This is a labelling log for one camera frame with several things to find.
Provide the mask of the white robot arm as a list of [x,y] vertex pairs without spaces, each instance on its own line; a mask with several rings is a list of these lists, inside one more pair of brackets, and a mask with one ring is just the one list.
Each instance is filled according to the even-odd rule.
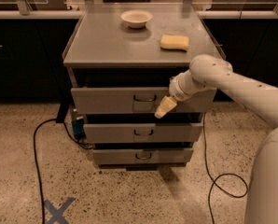
[[230,63],[198,55],[189,69],[172,78],[158,106],[160,119],[194,94],[217,88],[264,119],[272,131],[260,144],[250,179],[244,224],[278,224],[278,88],[236,74]]

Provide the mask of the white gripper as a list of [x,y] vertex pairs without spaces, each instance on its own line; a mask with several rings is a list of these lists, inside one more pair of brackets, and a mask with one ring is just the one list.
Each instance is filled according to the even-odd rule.
[[197,92],[194,80],[189,71],[180,73],[170,79],[169,94],[172,96],[164,96],[160,105],[156,109],[155,117],[163,118],[167,113],[177,106],[178,102],[184,102]]

